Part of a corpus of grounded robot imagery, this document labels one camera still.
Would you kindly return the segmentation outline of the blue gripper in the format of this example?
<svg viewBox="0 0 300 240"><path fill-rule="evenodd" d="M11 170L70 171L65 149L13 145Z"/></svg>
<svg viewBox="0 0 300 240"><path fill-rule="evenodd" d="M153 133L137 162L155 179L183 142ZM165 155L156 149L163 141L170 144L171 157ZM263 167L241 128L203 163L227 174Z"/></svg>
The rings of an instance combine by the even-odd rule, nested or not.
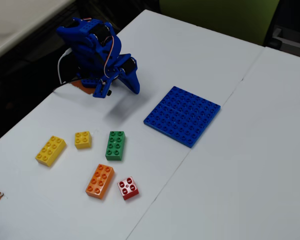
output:
<svg viewBox="0 0 300 240"><path fill-rule="evenodd" d="M140 83L137 78L137 60L131 54L121 54L113 65L105 68L105 78L116 77L133 93L140 93Z"/></svg>

